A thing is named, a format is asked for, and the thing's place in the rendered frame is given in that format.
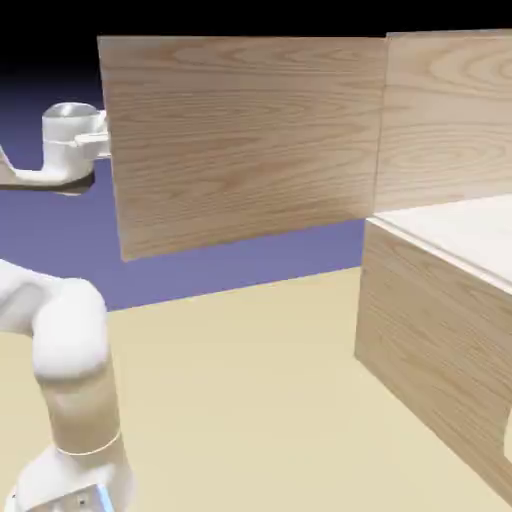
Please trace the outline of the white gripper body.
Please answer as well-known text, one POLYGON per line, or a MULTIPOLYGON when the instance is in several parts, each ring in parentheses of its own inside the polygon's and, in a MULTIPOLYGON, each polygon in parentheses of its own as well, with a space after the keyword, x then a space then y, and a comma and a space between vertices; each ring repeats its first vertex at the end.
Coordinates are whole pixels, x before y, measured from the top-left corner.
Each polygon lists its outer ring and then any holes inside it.
POLYGON ((99 110, 87 133, 75 136, 76 145, 88 159, 109 159, 111 157, 110 133, 105 110, 99 110))

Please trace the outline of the light wood cabinet door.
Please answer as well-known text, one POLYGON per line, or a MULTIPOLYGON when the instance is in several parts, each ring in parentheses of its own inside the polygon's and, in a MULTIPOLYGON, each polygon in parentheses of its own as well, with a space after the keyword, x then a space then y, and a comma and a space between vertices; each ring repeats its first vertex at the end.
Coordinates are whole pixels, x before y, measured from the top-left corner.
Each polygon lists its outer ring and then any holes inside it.
POLYGON ((512 283, 369 220, 355 356, 512 506, 512 283))
POLYGON ((384 40, 102 36, 98 53, 125 260, 370 213, 384 40))

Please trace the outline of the light wood cabinet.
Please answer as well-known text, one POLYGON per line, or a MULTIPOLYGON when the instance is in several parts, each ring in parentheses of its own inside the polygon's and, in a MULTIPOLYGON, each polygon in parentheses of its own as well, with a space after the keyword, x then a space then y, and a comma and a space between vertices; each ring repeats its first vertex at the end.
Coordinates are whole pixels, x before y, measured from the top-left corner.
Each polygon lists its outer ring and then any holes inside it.
POLYGON ((512 283, 512 30, 389 36, 369 220, 512 283))

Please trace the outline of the light wood cabinet lower door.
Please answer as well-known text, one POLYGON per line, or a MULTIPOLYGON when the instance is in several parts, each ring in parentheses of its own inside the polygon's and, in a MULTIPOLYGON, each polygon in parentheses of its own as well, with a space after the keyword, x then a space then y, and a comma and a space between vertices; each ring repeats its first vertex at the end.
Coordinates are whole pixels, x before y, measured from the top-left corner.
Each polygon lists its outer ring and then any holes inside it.
POLYGON ((355 356, 512 506, 512 283, 369 220, 355 356))

